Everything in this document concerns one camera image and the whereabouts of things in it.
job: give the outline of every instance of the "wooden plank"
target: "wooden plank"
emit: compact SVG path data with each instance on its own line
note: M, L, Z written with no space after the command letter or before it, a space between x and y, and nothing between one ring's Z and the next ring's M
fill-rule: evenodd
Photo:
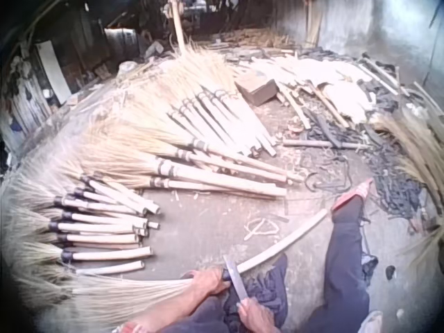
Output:
M71 96L71 90L69 90L67 81L63 76L56 54L54 53L53 45L50 40L36 45L49 83L58 101L60 104L63 104L68 97Z

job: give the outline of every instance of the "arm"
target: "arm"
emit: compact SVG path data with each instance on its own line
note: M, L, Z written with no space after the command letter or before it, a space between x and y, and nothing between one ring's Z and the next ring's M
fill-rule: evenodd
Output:
M221 268L194 271L194 278L183 293L156 304L131 322L141 325L148 332L157 332L184 319L209 295L216 295L230 286L229 282L222 281L222 272Z

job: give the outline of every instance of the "debris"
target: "debris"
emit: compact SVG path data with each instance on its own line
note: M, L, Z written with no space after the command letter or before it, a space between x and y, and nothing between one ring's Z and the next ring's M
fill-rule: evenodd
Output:
M252 230L250 229L250 225L252 225L253 223L256 223L260 221ZM267 222L268 224L270 224L272 227L274 227L273 230L268 230L268 231L263 231L260 232L258 231L264 224L265 222ZM248 222L245 226L244 226L245 230L248 231L248 234L245 236L244 241L248 241L253 235L268 235L268 234L277 234L279 232L279 227L278 225L276 225L276 223L269 221L268 219L254 219L250 222Z
M386 278L388 281L396 278L396 268L394 266L390 265L386 267Z

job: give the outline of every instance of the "wall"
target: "wall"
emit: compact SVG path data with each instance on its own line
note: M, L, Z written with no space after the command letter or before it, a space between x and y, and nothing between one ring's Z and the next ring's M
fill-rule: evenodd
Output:
M426 89L444 105L444 6L429 28L440 0L314 0L323 20L319 45L338 53L360 56L364 51L400 65L402 81L422 81L427 73L439 30ZM274 27L303 44L306 13L302 0L275 0Z

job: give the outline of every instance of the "workshop floor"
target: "workshop floor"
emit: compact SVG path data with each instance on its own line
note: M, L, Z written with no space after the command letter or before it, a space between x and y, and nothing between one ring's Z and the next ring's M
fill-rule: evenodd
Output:
M282 108L277 102L270 102L257 112L271 133L284 130L292 116L291 109ZM298 169L300 151L281 146L277 150L278 156L268 160L281 167ZM353 185L371 176L357 154L346 155ZM146 260L144 271L124 275L125 278L176 279L191 269L222 264L224 254L242 262L288 235L319 209L329 208L335 198L326 191L310 192L304 185L289 186L286 200L275 201L185 191L176 195L173 191L155 190L146 192L146 196L154 198L163 211L159 218L161 229L153 231L146 240L156 256ZM278 222L280 230L276 235L258 235L244 241L245 224L265 213L285 216L289 222ZM368 290L370 310L384 312L385 332L419 332L433 320L443 299L444 279L436 264L436 253L418 269L409 268L418 249L408 255L402 254L402 249L422 237L410 236L407 220L389 219L370 200L366 203L366 215L372 221L365 227L370 251L379 258ZM294 332L322 304L323 268L331 231L332 222L325 219L287 250L289 315L285 332ZM391 281L385 277L389 265L394 265L397 272Z

